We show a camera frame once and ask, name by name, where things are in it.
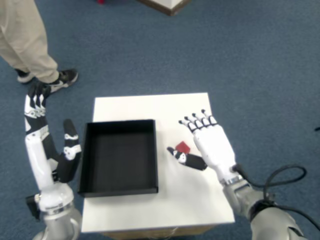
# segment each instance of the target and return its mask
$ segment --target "white tabletop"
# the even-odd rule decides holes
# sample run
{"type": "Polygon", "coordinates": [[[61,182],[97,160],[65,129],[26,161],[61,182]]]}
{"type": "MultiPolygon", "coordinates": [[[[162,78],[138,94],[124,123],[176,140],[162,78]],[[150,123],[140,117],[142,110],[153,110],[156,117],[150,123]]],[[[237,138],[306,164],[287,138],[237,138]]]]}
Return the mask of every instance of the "white tabletop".
{"type": "Polygon", "coordinates": [[[85,198],[83,233],[117,232],[233,223],[233,212],[216,173],[179,164],[167,151],[184,141],[200,155],[190,131],[178,120],[211,110],[207,93],[97,97],[93,121],[154,119],[159,192],[85,198]]]}

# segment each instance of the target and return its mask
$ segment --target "person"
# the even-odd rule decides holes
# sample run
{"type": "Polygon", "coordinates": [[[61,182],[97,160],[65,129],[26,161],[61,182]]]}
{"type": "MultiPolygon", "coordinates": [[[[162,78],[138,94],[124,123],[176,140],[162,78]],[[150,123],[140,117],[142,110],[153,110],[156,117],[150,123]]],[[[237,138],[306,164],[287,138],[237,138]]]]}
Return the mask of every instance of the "person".
{"type": "Polygon", "coordinates": [[[18,82],[25,84],[36,77],[50,86],[51,93],[78,78],[75,69],[57,70],[34,0],[0,0],[0,56],[16,70],[18,82]]]}

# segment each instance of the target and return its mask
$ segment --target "open black container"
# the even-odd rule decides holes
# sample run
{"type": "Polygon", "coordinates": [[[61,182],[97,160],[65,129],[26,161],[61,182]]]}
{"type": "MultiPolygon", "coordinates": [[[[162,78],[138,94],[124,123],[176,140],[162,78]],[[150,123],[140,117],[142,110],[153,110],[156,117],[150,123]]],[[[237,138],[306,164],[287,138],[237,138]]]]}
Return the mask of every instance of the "open black container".
{"type": "Polygon", "coordinates": [[[78,193],[86,198],[158,192],[154,120],[87,123],[78,193]]]}

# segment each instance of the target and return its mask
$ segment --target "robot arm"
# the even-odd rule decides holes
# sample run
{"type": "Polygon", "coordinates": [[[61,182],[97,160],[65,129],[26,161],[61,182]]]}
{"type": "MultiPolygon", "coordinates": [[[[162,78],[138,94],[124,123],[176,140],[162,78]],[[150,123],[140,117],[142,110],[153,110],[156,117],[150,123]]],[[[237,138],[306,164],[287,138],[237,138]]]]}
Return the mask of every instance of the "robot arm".
{"type": "Polygon", "coordinates": [[[34,240],[75,240],[80,233],[81,215],[74,208],[74,194],[68,186],[76,173],[81,147],[71,120],[63,123],[64,148],[57,153],[46,119],[46,100],[50,87],[34,84],[25,97],[25,145],[34,178],[40,190],[26,198],[36,219],[44,213],[46,229],[34,240]]]}
{"type": "Polygon", "coordinates": [[[233,211],[251,223],[252,240],[306,240],[295,220],[285,211],[266,200],[262,191],[252,188],[235,169],[234,151],[215,118],[205,110],[179,121],[193,134],[193,140],[202,158],[168,147],[180,164],[204,170],[215,170],[223,192],[233,211]]]}
{"type": "Polygon", "coordinates": [[[50,87],[43,83],[33,85],[25,97],[25,144],[31,168],[40,191],[55,182],[71,181],[79,164],[81,147],[76,129],[70,119],[64,121],[65,147],[58,154],[46,119],[46,100],[50,87]]]}

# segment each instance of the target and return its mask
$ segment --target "small red block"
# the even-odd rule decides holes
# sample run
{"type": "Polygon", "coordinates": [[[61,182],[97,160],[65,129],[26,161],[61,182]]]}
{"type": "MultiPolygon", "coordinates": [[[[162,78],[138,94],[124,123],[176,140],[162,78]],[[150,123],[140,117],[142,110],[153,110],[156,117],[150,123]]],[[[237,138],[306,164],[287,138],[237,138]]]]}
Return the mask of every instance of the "small red block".
{"type": "Polygon", "coordinates": [[[175,146],[175,150],[185,154],[190,153],[190,147],[188,147],[188,145],[184,141],[180,142],[177,146],[175,146]]]}

